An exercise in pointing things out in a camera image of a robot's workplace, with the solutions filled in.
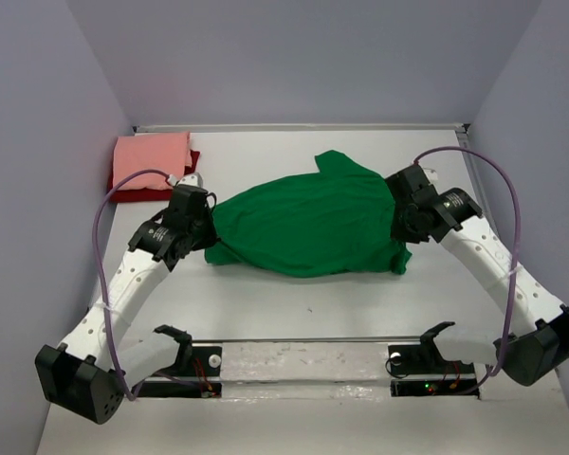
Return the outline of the green t-shirt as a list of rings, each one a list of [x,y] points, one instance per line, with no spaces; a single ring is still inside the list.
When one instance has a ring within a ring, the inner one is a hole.
[[[294,278],[340,273],[403,275],[412,257],[391,236],[395,200],[384,178],[328,151],[313,173],[240,192],[213,212],[219,242],[211,265],[247,264]]]

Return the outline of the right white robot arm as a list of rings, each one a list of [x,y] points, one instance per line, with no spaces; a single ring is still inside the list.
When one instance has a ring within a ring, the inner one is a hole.
[[[434,240],[454,256],[502,311],[506,335],[453,321],[424,332],[419,364],[438,372],[451,361],[500,366],[531,386],[569,358],[569,306],[513,263],[478,204],[463,190],[439,193],[417,164],[385,180],[395,200],[391,234],[419,244]]]

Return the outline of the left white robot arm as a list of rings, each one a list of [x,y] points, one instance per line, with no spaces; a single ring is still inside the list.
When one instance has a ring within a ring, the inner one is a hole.
[[[177,181],[168,206],[132,236],[113,278],[100,279],[101,295],[81,322],[57,346],[41,348],[34,363],[48,402],[102,425],[146,378],[189,368],[193,339],[170,325],[117,348],[177,263],[216,243],[212,197],[196,173]]]

